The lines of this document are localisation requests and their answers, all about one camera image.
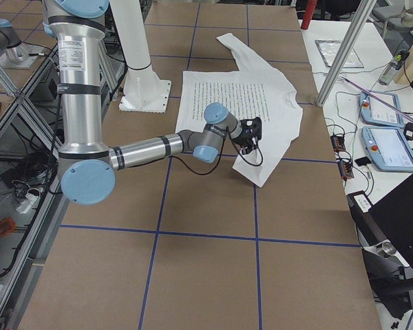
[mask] table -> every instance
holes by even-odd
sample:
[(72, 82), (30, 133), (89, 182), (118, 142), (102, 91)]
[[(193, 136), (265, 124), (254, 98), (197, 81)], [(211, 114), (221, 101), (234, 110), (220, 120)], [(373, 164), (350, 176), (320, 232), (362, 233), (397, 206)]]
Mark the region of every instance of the table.
[[(324, 65), (321, 55), (315, 45), (315, 40), (342, 40), (344, 34), (348, 29), (348, 22), (323, 22), (323, 21), (312, 21), (309, 30), (303, 31), (303, 38), (306, 44), (306, 50), (310, 59), (310, 63), (314, 72), (314, 79), (317, 88), (320, 89), (323, 85), (325, 76), (321, 72), (327, 72), (328, 68)], [(393, 91), (399, 97), (401, 103), (401, 109), (404, 112), (413, 113), (413, 89), (406, 87), (407, 85), (397, 85), (393, 82), (389, 86), (382, 86), (379, 83), (375, 83), (381, 72), (383, 71), (385, 65), (390, 62), (392, 55), (385, 45), (383, 39), (380, 37), (377, 29), (372, 23), (366, 23), (364, 25), (361, 34), (359, 35), (356, 44), (354, 45), (354, 50), (358, 54), (359, 58), (364, 64), (363, 69), (343, 69), (343, 72), (350, 72), (345, 74), (347, 78), (355, 81), (362, 87), (369, 89), (373, 86), (376, 91), (391, 91), (394, 89), (399, 89)], [(329, 95), (327, 102), (324, 105), (324, 115), (326, 116), (327, 124), (332, 124), (331, 120), (334, 120), (336, 124), (339, 124), (345, 128), (346, 131), (353, 131), (354, 127), (352, 124), (340, 118), (337, 114), (337, 107), (335, 105), (335, 95), (339, 92), (347, 92), (351, 94), (357, 94), (359, 91), (355, 89), (352, 85), (346, 82), (338, 81), (332, 92)], [(359, 114), (359, 99), (358, 96), (352, 96), (348, 94), (340, 93), (338, 94), (338, 107), (339, 114), (344, 118), (356, 122), (358, 120)], [(362, 121), (358, 121), (359, 130), (356, 133), (356, 138), (354, 139), (353, 134), (348, 134), (346, 136), (346, 147), (354, 159), (363, 157), (366, 155), (364, 147), (361, 142), (361, 130), (360, 128), (366, 126)], [(329, 132), (332, 133), (332, 127), (328, 127)], [(369, 169), (374, 178), (374, 188), (370, 193), (369, 198), (372, 203), (376, 203), (387, 193), (389, 193), (393, 188), (400, 184), (404, 179), (406, 179), (409, 173), (384, 173), (378, 171), (373, 165), (369, 165)], [(358, 172), (354, 170), (354, 179), (350, 179), (346, 183), (345, 192), (353, 193), (358, 190), (365, 190), (367, 186), (366, 179)], [(401, 264), (405, 267), (408, 263), (403, 259), (403, 257), (397, 253), (397, 258), (400, 260)], [(394, 322), (394, 319), (389, 315), (388, 311), (383, 307), (383, 305), (378, 304), (377, 308), (380, 313), (381, 324), (383, 329)], [(400, 327), (405, 327), (408, 319), (408, 314), (406, 313)]]
[(237, 69), (227, 32), (296, 86), (300, 137), (263, 188), (228, 156), (208, 177), (175, 160), (116, 173), (107, 200), (69, 207), (19, 329), (380, 329), (295, 11), (154, 2), (145, 28), (169, 105), (113, 102), (108, 145), (173, 132), (183, 70)]

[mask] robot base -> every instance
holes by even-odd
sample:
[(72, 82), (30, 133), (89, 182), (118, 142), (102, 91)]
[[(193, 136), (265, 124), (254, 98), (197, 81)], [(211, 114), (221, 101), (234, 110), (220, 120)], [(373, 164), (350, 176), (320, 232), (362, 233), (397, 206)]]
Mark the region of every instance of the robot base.
[(138, 97), (135, 92), (124, 94), (121, 99), (121, 103), (119, 104), (119, 109), (121, 111), (164, 113), (167, 108), (170, 95), (171, 81), (159, 80), (156, 84), (158, 92), (152, 100), (149, 100), (148, 102), (141, 102), (140, 97)]

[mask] orange object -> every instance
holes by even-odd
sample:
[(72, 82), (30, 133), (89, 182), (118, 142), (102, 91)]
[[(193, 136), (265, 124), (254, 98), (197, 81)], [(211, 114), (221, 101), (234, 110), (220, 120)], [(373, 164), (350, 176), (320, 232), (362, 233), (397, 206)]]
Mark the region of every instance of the orange object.
[(7, 234), (15, 230), (15, 222), (11, 217), (2, 218), (0, 220), (0, 237), (4, 237)]

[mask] black band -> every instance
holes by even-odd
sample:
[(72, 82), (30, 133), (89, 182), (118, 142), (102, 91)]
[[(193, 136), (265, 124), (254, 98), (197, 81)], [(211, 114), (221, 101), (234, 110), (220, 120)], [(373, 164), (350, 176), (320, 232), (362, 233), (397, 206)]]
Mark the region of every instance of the black band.
[(164, 145), (165, 145), (165, 157), (170, 156), (171, 155), (170, 141), (165, 136), (160, 136), (160, 139), (162, 140), (162, 142), (164, 142)]
[(56, 88), (58, 94), (91, 94), (101, 95), (101, 87), (83, 84), (59, 84)]
[(145, 70), (145, 69), (148, 68), (150, 65), (151, 65), (151, 62), (150, 62), (150, 64), (148, 64), (148, 66), (146, 66), (146, 67), (141, 67), (140, 69), (135, 69), (134, 67), (129, 67), (129, 66), (128, 66), (128, 68), (129, 68), (129, 69), (132, 69), (132, 70), (135, 70), (135, 71), (141, 71), (141, 70)]
[(52, 24), (52, 23), (75, 23), (75, 24), (90, 26), (91, 28), (98, 29), (102, 32), (105, 31), (104, 25), (101, 25), (100, 23), (97, 23), (90, 19), (82, 19), (76, 16), (52, 16), (52, 17), (49, 17), (49, 24)]
[(112, 147), (112, 149), (115, 152), (116, 160), (118, 160), (118, 171), (124, 169), (125, 160), (124, 160), (123, 151), (121, 150), (119, 146), (114, 146)]
[(58, 153), (60, 158), (65, 160), (95, 160), (98, 158), (107, 157), (109, 151), (101, 151), (100, 153)]

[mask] small electronic device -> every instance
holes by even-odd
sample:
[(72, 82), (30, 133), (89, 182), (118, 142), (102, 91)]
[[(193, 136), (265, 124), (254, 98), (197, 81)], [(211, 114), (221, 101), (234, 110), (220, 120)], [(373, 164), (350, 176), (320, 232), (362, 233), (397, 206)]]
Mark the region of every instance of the small electronic device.
[[(393, 105), (398, 110), (401, 110), (396, 94), (378, 92), (373, 92), (372, 94), (387, 102), (389, 105)], [(361, 93), (359, 107), (361, 117), (367, 124), (404, 128), (403, 118), (399, 113), (394, 112), (378, 100), (369, 97), (366, 93)]]
[(363, 143), (375, 166), (384, 172), (413, 172), (413, 151), (397, 127), (364, 127)]

